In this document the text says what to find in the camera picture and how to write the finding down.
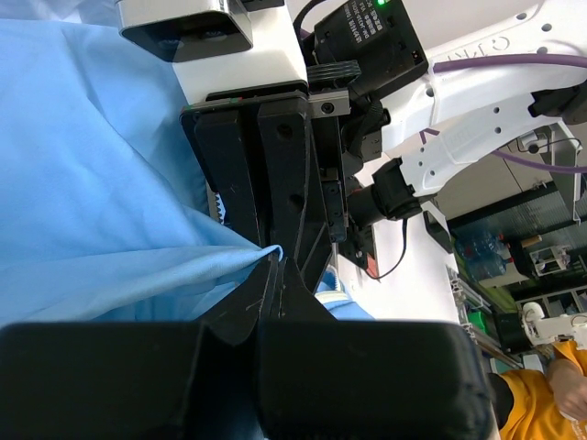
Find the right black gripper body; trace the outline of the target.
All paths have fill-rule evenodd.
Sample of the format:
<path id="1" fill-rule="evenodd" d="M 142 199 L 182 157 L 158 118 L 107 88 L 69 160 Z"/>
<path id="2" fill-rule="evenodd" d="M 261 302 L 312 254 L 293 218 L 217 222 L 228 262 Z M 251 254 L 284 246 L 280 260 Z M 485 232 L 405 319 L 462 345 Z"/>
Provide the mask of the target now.
<path id="1" fill-rule="evenodd" d="M 263 104 L 305 98 L 312 124 L 319 177 L 327 211 L 331 247 L 358 228 L 381 220 L 406 223 L 420 214 L 422 199 L 401 174 L 401 161 L 379 168 L 367 187 L 352 177 L 366 162 L 365 150 L 382 146 L 391 122 L 385 96 L 420 78 L 428 63 L 399 1 L 348 1 L 322 19 L 309 34 L 300 17 L 293 29 L 305 61 L 307 91 L 279 88 L 277 93 L 250 91 L 205 101 L 205 108 L 241 106 L 259 131 L 266 192 L 266 245 L 270 240 L 271 195 L 258 124 Z"/>

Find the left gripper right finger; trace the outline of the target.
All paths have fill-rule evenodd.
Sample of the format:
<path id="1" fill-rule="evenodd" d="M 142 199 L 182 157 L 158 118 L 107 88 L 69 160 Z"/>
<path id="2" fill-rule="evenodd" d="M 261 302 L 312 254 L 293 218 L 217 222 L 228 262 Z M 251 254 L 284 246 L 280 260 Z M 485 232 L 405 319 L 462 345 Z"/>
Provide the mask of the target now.
<path id="1" fill-rule="evenodd" d="M 486 439 L 492 398 L 458 324 L 338 320 L 264 258 L 256 409 L 269 439 Z"/>

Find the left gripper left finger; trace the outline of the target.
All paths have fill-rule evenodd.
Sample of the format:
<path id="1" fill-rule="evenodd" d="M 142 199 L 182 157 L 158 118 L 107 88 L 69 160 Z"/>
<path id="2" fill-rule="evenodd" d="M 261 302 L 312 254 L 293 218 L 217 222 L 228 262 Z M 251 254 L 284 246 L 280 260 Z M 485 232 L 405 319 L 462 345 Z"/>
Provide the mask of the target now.
<path id="1" fill-rule="evenodd" d="M 260 439 L 255 333 L 279 262 L 202 317 L 13 324 L 1 332 L 4 439 Z"/>

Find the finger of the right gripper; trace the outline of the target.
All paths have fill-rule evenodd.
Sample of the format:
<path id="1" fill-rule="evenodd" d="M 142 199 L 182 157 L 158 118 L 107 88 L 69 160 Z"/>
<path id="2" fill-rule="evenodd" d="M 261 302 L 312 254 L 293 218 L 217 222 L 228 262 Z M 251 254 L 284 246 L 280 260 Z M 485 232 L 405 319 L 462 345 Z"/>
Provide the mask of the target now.
<path id="1" fill-rule="evenodd" d="M 233 230 L 266 245 L 266 192 L 259 131 L 241 106 L 183 109 L 180 122 L 211 189 L 219 193 Z"/>
<path id="2" fill-rule="evenodd" d="M 307 287 L 330 258 L 327 211 L 305 98 L 263 104 L 258 124 L 271 195 L 270 240 L 282 248 Z"/>

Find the light blue zip jacket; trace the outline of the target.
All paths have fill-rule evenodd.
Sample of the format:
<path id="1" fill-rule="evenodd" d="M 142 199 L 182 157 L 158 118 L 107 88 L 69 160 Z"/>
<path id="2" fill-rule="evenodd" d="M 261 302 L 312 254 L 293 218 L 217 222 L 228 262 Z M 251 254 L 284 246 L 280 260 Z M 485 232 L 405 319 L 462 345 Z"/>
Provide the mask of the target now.
<path id="1" fill-rule="evenodd" d="M 192 321 L 269 255 L 332 283 L 325 232 L 257 245 L 207 212 L 172 66 L 112 1 L 1 4 L 1 324 Z"/>

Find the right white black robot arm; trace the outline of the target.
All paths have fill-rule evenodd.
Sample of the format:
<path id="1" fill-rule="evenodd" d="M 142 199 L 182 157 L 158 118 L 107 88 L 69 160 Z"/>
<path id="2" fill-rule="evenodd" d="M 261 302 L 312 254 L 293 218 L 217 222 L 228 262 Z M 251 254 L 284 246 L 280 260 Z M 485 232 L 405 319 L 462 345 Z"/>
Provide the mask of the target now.
<path id="1" fill-rule="evenodd" d="M 236 231 L 277 245 L 313 289 L 350 226 L 405 220 L 463 168 L 553 117 L 579 58 L 525 53 L 430 62 L 404 4 L 349 1 L 307 37 L 284 7 L 183 20 L 180 121 Z"/>

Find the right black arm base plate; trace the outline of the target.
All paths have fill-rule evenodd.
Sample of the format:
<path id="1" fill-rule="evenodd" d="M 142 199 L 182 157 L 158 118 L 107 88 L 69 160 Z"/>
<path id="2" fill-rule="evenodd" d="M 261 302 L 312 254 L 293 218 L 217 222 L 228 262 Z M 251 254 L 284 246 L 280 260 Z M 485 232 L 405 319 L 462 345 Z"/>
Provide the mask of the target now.
<path id="1" fill-rule="evenodd" d="M 358 228 L 350 224 L 347 239 L 338 245 L 338 253 L 369 276 L 378 277 L 375 246 L 371 226 Z"/>

